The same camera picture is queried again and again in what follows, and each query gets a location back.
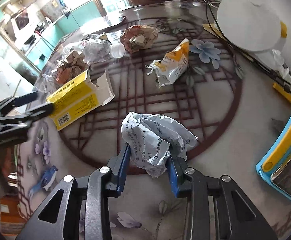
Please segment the yellow cardboard box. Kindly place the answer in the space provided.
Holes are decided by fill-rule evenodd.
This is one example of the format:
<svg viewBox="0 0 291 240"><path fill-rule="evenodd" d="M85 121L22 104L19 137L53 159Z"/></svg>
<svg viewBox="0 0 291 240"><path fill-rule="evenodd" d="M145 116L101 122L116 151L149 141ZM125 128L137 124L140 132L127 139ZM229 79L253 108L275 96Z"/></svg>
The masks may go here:
<svg viewBox="0 0 291 240"><path fill-rule="evenodd" d="M105 70L97 83L93 83L88 71L84 71L47 97L46 102L53 104L54 110L49 117L60 131L113 99L109 72Z"/></svg>

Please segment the reddish brown wrapper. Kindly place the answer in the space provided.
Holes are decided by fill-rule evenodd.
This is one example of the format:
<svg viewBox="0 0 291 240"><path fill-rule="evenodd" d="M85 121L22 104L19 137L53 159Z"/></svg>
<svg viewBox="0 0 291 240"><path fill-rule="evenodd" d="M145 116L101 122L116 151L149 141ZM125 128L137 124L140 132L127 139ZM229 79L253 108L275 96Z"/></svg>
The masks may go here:
<svg viewBox="0 0 291 240"><path fill-rule="evenodd" d="M65 59L56 61L56 69L52 71L52 76L59 85L64 85L82 72L88 69L84 61L83 52L72 51Z"/></svg>

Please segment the white printed paper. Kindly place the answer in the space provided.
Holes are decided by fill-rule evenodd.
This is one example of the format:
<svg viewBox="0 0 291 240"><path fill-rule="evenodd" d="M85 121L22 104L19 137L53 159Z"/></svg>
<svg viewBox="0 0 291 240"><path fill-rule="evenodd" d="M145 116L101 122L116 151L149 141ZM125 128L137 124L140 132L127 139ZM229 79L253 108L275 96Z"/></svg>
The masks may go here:
<svg viewBox="0 0 291 240"><path fill-rule="evenodd" d="M152 178L166 171L170 148L187 159L187 152L197 146L197 137L173 118L161 114L130 112L121 125L123 140L131 148L132 163Z"/></svg>

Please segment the brown paper ball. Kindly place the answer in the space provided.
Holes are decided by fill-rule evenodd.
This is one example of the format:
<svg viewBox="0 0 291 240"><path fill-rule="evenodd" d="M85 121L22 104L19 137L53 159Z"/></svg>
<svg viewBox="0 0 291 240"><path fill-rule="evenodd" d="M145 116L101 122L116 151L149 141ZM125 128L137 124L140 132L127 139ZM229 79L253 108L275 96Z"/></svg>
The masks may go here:
<svg viewBox="0 0 291 240"><path fill-rule="evenodd" d="M157 29L149 25L133 25L124 30L120 42L128 53L133 54L151 48L157 38Z"/></svg>

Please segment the yellow white snack bag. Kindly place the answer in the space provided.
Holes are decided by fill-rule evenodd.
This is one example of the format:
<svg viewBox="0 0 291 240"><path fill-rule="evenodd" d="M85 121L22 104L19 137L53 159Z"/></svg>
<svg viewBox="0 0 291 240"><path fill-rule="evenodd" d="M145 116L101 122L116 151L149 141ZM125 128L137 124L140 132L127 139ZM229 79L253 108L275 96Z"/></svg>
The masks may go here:
<svg viewBox="0 0 291 240"><path fill-rule="evenodd" d="M188 68L190 42L185 38L162 60L154 60L146 66L147 75L155 73L158 87L172 85Z"/></svg>

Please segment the blue yellow plastic tray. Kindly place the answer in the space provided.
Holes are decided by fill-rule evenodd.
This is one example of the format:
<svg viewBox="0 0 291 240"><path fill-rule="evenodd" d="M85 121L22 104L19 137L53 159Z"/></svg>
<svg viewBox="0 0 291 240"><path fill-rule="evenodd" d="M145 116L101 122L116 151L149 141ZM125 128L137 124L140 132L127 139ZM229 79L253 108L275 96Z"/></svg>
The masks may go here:
<svg viewBox="0 0 291 240"><path fill-rule="evenodd" d="M256 172L291 201L291 116L277 140L257 163Z"/></svg>

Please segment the black range hood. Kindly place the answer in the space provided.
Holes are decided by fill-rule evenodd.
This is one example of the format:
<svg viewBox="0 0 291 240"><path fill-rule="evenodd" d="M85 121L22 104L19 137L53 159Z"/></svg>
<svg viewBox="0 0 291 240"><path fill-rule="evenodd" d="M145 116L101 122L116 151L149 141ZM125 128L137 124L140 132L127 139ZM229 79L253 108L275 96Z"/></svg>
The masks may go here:
<svg viewBox="0 0 291 240"><path fill-rule="evenodd" d="M14 32L21 31L29 24L29 15L27 9L20 10L11 17L11 24Z"/></svg>

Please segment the black smartphone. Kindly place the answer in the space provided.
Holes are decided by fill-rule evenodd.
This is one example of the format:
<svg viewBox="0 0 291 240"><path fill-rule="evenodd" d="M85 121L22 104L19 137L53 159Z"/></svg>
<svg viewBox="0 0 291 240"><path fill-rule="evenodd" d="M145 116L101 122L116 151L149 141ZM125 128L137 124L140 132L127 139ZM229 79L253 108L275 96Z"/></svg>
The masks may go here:
<svg viewBox="0 0 291 240"><path fill-rule="evenodd" d="M83 33L103 33L105 31L116 28L126 21L126 16L119 17L101 17L90 20L80 29Z"/></svg>

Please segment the white round lamp base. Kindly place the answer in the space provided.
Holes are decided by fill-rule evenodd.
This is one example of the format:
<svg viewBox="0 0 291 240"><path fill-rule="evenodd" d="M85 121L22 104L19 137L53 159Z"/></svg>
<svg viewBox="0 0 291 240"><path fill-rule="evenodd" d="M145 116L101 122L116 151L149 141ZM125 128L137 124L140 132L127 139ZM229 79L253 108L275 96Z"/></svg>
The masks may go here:
<svg viewBox="0 0 291 240"><path fill-rule="evenodd" d="M216 23L229 42L253 53L273 49L282 38L281 21L265 0L222 0Z"/></svg>

